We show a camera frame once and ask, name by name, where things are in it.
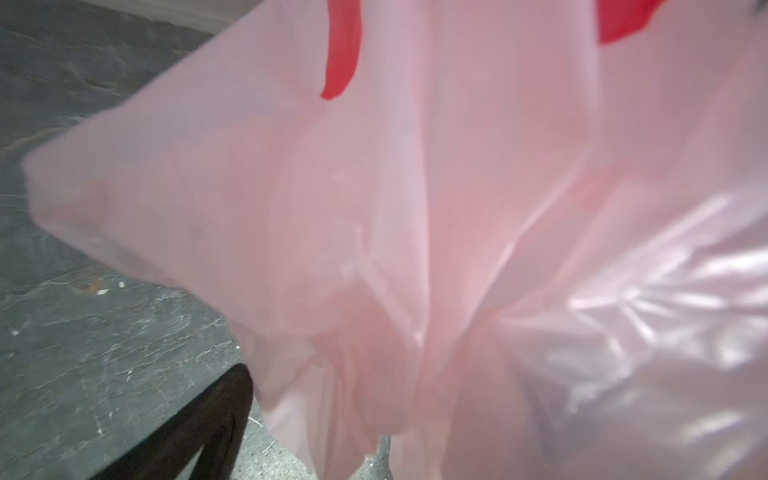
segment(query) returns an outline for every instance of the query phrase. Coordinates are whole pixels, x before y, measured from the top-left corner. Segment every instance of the black object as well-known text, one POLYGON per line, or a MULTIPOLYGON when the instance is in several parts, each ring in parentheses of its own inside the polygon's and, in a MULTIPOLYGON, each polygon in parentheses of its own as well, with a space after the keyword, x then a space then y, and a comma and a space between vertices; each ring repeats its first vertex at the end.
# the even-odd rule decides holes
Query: black object
POLYGON ((170 480, 200 447, 190 480, 226 480, 240 451, 252 401, 248 369, 238 363, 91 480, 170 480))

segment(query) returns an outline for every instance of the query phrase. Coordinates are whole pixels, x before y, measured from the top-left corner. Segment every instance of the pink plastic bag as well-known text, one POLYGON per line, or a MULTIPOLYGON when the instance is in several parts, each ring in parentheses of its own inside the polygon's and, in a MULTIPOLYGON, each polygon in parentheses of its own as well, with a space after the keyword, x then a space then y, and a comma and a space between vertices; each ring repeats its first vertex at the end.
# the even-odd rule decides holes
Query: pink plastic bag
POLYGON ((381 434, 398 480, 723 478, 768 440, 763 3, 266 0, 31 209, 225 314, 324 480, 381 434))

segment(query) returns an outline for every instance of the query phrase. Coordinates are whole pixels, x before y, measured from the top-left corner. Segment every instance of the red stripe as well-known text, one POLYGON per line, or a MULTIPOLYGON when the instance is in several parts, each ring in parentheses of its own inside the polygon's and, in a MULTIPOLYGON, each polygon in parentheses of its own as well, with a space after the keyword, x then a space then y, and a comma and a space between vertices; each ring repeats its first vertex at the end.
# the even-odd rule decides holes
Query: red stripe
POLYGON ((352 80, 357 68, 362 37, 360 0, 328 0, 330 29, 326 86, 320 97, 338 97, 352 80))
POLYGON ((600 43, 642 30, 662 3, 664 0, 598 0, 600 43))

